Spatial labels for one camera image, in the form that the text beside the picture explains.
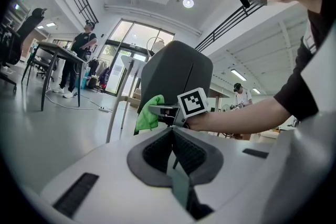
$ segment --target floor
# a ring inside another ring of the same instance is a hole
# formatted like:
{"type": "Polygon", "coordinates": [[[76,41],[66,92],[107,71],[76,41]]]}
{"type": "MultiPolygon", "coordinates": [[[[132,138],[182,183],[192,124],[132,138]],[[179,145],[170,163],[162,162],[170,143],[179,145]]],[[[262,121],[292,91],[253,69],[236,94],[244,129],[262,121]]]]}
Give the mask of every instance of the floor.
{"type": "MultiPolygon", "coordinates": [[[[9,75],[17,82],[13,86],[0,80],[0,147],[18,183],[36,193],[57,174],[106,141],[111,113],[97,110],[97,105],[113,107],[114,97],[82,90],[81,109],[66,109],[45,99],[40,110],[43,80],[30,74],[21,84],[24,65],[13,66],[9,75]]],[[[51,83],[51,88],[58,82],[51,83]]],[[[65,99],[61,94],[47,93],[53,101],[77,108],[77,98],[65,99]]],[[[131,137],[137,119],[136,109],[129,107],[124,128],[121,127],[125,102],[121,102],[115,117],[111,141],[131,137]]]]}

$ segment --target white shirt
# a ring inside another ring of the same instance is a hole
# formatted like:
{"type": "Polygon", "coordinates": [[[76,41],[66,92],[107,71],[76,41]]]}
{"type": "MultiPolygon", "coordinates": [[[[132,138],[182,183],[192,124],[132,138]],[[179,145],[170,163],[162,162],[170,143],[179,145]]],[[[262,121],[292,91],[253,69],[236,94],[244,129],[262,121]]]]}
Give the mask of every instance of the white shirt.
{"type": "Polygon", "coordinates": [[[238,104],[243,104],[243,105],[247,105],[249,104],[249,101],[252,99],[251,93],[249,90],[243,89],[242,93],[238,93],[235,92],[235,102],[234,105],[238,105],[238,104]]]}

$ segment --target black t-shirt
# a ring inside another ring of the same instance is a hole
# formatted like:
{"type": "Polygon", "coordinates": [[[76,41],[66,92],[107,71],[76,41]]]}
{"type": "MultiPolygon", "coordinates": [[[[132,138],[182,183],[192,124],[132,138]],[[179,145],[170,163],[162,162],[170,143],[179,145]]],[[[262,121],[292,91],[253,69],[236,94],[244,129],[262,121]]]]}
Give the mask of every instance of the black t-shirt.
{"type": "Polygon", "coordinates": [[[84,46],[89,41],[93,40],[94,38],[97,38],[94,33],[80,33],[77,37],[75,37],[75,43],[71,46],[71,50],[74,52],[82,53],[82,49],[79,49],[80,47],[84,46]]]}
{"type": "Polygon", "coordinates": [[[296,66],[287,83],[274,98],[298,120],[317,113],[315,100],[304,82],[301,71],[312,59],[313,54],[323,45],[328,32],[336,19],[333,0],[322,0],[319,14],[308,11],[307,31],[301,39],[296,57],[296,66]]]}

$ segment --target shoe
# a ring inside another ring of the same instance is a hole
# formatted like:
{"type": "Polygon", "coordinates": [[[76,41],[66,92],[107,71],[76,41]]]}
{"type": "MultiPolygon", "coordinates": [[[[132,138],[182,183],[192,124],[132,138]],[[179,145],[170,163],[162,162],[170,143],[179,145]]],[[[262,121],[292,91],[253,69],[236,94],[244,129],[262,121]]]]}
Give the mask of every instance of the shoe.
{"type": "Polygon", "coordinates": [[[64,93],[64,89],[58,86],[57,88],[53,89],[53,92],[64,93]]]}
{"type": "Polygon", "coordinates": [[[72,94],[72,92],[67,92],[67,93],[63,94],[63,97],[64,98],[72,98],[72,97],[74,97],[74,95],[72,94]]]}

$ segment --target person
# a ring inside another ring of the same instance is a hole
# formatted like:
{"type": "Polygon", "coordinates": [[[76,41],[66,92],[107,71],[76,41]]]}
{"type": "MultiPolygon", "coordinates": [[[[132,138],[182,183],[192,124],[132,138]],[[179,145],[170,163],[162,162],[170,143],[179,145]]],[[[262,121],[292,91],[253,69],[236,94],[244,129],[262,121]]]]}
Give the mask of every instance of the person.
{"type": "Polygon", "coordinates": [[[240,83],[236,83],[234,86],[235,98],[234,105],[248,106],[252,104],[252,96],[250,91],[243,88],[240,83]]]}
{"type": "MultiPolygon", "coordinates": [[[[77,54],[77,57],[83,59],[83,57],[91,52],[91,50],[94,48],[95,44],[97,43],[97,37],[92,31],[94,30],[94,23],[87,22],[87,24],[84,27],[84,33],[80,33],[77,37],[74,38],[72,41],[71,50],[74,51],[77,54]]],[[[59,87],[53,89],[53,92],[56,93],[64,93],[63,97],[65,98],[72,98],[74,95],[72,91],[75,88],[76,83],[76,64],[66,60],[64,67],[63,67],[63,73],[62,73],[62,80],[59,85],[59,87]],[[64,87],[67,83],[67,79],[70,75],[70,83],[68,92],[64,93],[64,87]]]]}
{"type": "Polygon", "coordinates": [[[336,18],[336,5],[334,0],[276,1],[298,1],[308,10],[307,30],[301,39],[293,74],[273,98],[235,111],[210,112],[191,117],[187,120],[191,129],[222,133],[258,133],[283,124],[291,115],[302,121],[318,112],[313,96],[301,77],[301,71],[328,35],[336,18]]]}

